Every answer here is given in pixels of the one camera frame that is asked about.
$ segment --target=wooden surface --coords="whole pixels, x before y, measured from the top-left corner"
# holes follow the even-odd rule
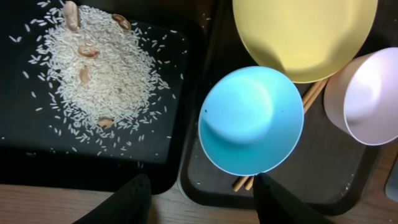
[[[331,217],[336,223],[398,223],[398,203],[386,198],[384,186],[398,153],[389,144],[379,160],[366,194],[349,212]],[[0,223],[72,223],[111,193],[0,185]],[[149,223],[259,223],[256,211],[197,205],[183,197],[177,184],[153,196]]]

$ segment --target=pair of chopsticks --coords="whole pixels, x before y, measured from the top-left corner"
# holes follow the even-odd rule
[[[306,113],[311,107],[312,103],[315,101],[319,93],[321,93],[328,80],[329,79],[326,78],[324,80],[317,81],[311,86],[310,90],[306,92],[305,96],[303,97],[304,113]],[[238,181],[233,185],[234,191],[237,192],[248,179],[249,177],[240,177]],[[244,188],[246,190],[250,190],[253,186],[253,182],[254,176],[250,177]]]

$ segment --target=yellow plate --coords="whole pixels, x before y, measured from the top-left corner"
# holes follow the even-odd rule
[[[234,0],[236,27],[251,57],[295,83],[342,69],[372,27],[377,0]]]

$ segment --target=black tray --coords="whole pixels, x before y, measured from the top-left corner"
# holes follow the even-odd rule
[[[396,1],[379,1],[372,32],[358,55],[397,45],[397,28],[391,31],[397,9]],[[199,112],[218,80],[235,69],[255,64],[240,41],[231,3],[221,1],[195,111]],[[310,85],[296,86],[303,95]],[[320,213],[340,215],[361,198],[380,152],[380,147],[364,146],[334,126],[324,112],[321,95],[305,115],[304,130],[293,153],[268,174]],[[183,194],[202,205],[254,209],[252,190],[242,187],[239,192],[233,191],[236,179],[207,159],[195,130],[178,178]]]
[[[133,148],[127,152],[120,151],[120,147],[113,148],[113,142],[106,139],[103,145],[108,145],[107,151],[97,156],[101,148],[95,140],[79,144],[62,121],[57,124],[57,128],[63,129],[62,135],[56,135],[53,128],[49,128],[50,124],[57,122],[54,119],[57,111],[49,108],[51,102],[47,93],[50,89],[47,83],[36,77],[47,69],[27,63],[30,54],[35,55],[38,45],[35,40],[39,34],[44,35],[44,28],[30,25],[32,31],[27,33],[24,24],[29,24],[31,19],[43,18],[51,7],[60,7],[60,3],[52,1],[46,9],[42,9],[36,5],[37,1],[6,1],[0,16],[0,20],[6,23],[4,33],[7,33],[1,37],[0,138],[4,139],[0,140],[0,184],[115,191],[143,172],[150,178],[153,194],[164,192],[177,178],[184,139],[193,125],[190,103],[195,97],[205,51],[201,26],[187,16],[187,10],[194,14],[195,8],[184,0],[170,1],[166,5],[162,1],[83,0],[76,3],[122,14],[128,19],[134,18],[136,20],[131,22],[140,21],[137,26],[142,32],[147,31],[146,37],[157,39],[158,45],[166,45],[156,52],[152,49],[152,42],[140,40],[142,48],[157,60],[171,60],[170,64],[163,64],[162,69],[158,70],[171,90],[156,90],[158,95],[150,99],[157,102],[158,97],[162,96],[162,100],[154,106],[159,108],[154,108],[154,111],[164,112],[164,105],[167,105],[167,113],[162,115],[163,118],[159,117],[159,121],[140,127],[132,135],[129,129],[112,127],[122,141],[133,143]],[[22,41],[14,43],[8,35],[20,35]],[[28,80],[24,78],[23,70],[30,74]],[[32,90],[37,99],[30,96]],[[44,110],[35,112],[38,107]],[[145,134],[145,141],[138,142],[141,134]],[[73,152],[72,147],[77,148],[78,152]]]

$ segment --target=light blue bowl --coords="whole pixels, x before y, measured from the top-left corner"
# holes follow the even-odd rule
[[[215,166],[234,175],[254,175],[289,156],[303,122],[300,93],[284,74],[247,67],[211,89],[200,110],[199,138]]]

